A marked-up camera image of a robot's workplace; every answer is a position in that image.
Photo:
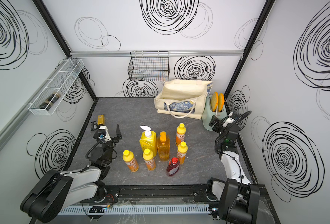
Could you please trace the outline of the cream canvas shopping bag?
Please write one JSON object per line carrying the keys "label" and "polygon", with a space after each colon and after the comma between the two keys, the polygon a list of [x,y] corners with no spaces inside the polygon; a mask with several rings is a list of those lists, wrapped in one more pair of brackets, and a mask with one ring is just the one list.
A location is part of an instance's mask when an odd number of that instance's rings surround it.
{"label": "cream canvas shopping bag", "polygon": [[177,119],[186,117],[201,119],[212,86],[212,81],[184,79],[167,81],[154,99],[155,108],[158,113],[170,114]]}

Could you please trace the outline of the amber dish soap bottle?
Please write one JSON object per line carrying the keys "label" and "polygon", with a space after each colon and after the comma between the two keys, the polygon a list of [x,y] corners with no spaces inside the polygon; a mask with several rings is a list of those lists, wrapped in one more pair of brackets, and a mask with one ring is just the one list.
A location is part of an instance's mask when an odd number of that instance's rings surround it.
{"label": "amber dish soap bottle", "polygon": [[170,139],[165,131],[160,132],[157,138],[157,152],[161,161],[167,161],[170,158]]}

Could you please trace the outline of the yellow pump soap bottle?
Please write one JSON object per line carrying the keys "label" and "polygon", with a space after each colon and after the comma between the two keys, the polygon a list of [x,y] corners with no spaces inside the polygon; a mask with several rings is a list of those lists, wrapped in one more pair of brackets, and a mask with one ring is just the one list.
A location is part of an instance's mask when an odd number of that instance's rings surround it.
{"label": "yellow pump soap bottle", "polygon": [[154,157],[157,155],[157,134],[152,131],[148,126],[140,126],[143,130],[141,138],[139,140],[142,151],[149,149],[153,152]]}

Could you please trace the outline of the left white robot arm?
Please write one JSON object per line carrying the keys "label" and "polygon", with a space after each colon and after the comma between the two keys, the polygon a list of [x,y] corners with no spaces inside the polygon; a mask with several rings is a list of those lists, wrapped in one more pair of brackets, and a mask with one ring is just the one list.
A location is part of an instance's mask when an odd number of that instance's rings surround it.
{"label": "left white robot arm", "polygon": [[102,200],[106,196],[102,180],[110,170],[114,148],[123,136],[119,127],[116,135],[110,136],[106,126],[99,126],[94,138],[97,142],[85,155],[90,165],[73,171],[46,172],[21,202],[20,210],[31,217],[32,224],[48,223],[70,205],[86,199]]}

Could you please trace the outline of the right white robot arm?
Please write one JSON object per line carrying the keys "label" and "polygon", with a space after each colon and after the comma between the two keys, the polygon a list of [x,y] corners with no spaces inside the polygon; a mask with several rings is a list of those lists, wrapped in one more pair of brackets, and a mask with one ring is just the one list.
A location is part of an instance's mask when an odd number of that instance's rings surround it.
{"label": "right white robot arm", "polygon": [[209,126],[218,133],[214,151],[225,167],[226,180],[211,178],[207,183],[207,197],[218,201],[213,208],[214,218],[225,220],[228,224],[255,224],[257,222],[260,190],[246,177],[240,163],[236,139],[240,131],[240,122],[251,111],[242,115],[230,113],[219,119],[212,116]]}

